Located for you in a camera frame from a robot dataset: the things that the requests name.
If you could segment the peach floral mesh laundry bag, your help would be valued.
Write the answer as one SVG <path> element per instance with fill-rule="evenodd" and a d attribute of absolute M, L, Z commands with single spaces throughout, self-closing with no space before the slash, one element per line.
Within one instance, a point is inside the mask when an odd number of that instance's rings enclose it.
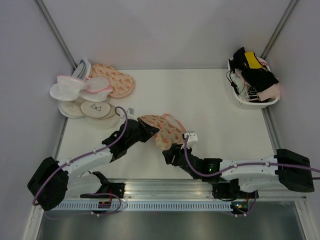
<path fill-rule="evenodd" d="M 158 128 L 154 135 L 156 145 L 163 151 L 169 150 L 173 144 L 184 143 L 183 134 L 187 131 L 185 127 L 171 114 L 144 115 L 139 117 L 144 123 Z"/>

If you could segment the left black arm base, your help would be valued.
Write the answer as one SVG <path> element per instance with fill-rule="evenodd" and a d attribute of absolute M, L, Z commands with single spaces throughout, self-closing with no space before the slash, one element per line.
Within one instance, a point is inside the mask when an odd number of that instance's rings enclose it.
<path fill-rule="evenodd" d="M 126 184 L 123 182 L 111 182 L 108 185 L 108 193 L 118 196 L 120 199 L 124 198 Z"/>

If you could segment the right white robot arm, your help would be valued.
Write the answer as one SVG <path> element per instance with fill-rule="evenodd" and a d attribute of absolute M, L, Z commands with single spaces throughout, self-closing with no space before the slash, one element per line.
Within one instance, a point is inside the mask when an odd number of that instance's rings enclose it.
<path fill-rule="evenodd" d="M 236 200 L 258 197 L 258 191 L 285 187 L 298 193 L 314 192 L 310 160 L 288 149 L 251 160 L 199 158 L 192 149 L 173 144 L 162 152 L 167 165 L 179 167 L 194 180 L 212 185 L 215 199 Z"/>

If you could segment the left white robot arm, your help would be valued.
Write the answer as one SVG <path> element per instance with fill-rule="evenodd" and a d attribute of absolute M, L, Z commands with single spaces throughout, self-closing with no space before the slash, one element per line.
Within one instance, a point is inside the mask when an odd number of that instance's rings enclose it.
<path fill-rule="evenodd" d="M 44 211 L 57 207 L 64 199 L 109 193 L 108 179 L 94 168 L 110 164 L 123 157 L 134 144 L 145 143 L 159 132 L 159 128 L 138 119 L 128 119 L 101 144 L 76 157 L 55 160 L 45 158 L 27 184 L 33 195 L 32 204 Z"/>

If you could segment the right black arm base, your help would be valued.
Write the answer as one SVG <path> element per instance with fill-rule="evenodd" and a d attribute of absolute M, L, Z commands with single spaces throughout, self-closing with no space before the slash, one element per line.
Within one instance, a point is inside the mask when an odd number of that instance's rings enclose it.
<path fill-rule="evenodd" d="M 231 192 L 229 182 L 221 182 L 212 185 L 211 195 L 214 199 L 218 199 L 224 202 L 231 202 L 237 199 L 237 196 Z"/>

